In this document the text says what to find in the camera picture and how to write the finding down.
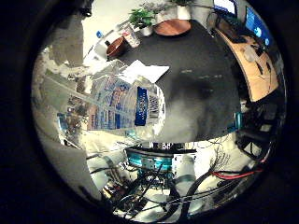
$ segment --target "blue label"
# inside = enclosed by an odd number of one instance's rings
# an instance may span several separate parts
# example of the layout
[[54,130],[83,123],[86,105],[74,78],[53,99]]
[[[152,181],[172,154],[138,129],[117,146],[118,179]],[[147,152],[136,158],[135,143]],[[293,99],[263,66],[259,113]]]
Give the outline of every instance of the blue label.
[[135,126],[145,126],[148,115],[148,91],[137,87]]

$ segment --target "water bottle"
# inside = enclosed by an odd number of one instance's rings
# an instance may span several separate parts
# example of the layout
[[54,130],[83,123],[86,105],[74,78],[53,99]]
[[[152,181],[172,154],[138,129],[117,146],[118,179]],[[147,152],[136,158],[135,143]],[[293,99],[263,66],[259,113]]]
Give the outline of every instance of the water bottle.
[[97,31],[96,32],[96,36],[99,38],[99,40],[97,41],[97,43],[95,44],[94,47],[94,52],[101,57],[102,59],[104,59],[105,61],[107,60],[107,46],[104,43],[104,38],[103,38],[103,33],[101,31]]

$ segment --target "paper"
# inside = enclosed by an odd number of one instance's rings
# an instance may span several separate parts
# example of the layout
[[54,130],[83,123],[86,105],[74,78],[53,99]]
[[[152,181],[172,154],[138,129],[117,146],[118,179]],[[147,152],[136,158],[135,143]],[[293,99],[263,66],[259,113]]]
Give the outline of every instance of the paper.
[[140,75],[148,79],[151,83],[155,83],[168,69],[169,66],[146,66],[139,60],[136,60],[123,71],[122,78],[132,83]]

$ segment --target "monitor screen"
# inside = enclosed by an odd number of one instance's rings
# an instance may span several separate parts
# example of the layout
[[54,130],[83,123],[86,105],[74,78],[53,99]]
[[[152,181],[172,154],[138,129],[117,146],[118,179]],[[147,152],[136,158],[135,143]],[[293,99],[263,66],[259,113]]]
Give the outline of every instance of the monitor screen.
[[249,7],[246,8],[246,27],[257,37],[261,38],[266,46],[271,44],[272,38],[269,30],[266,28],[260,17],[256,15]]
[[214,8],[233,15],[236,14],[235,2],[233,0],[214,0]]

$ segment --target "electronic equipment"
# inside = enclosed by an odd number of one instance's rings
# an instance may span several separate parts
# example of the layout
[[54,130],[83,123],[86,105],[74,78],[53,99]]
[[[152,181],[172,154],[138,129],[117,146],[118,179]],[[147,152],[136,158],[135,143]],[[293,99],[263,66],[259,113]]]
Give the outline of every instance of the electronic equipment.
[[221,15],[218,16],[216,27],[225,34],[233,43],[247,43],[246,39],[239,35],[233,25],[226,21]]
[[236,16],[236,6],[234,0],[214,0],[214,8],[220,13],[229,13]]
[[246,28],[254,33],[255,36],[263,41],[265,46],[270,46],[272,42],[272,36],[269,30],[262,21],[262,19],[253,12],[250,7],[246,7]]

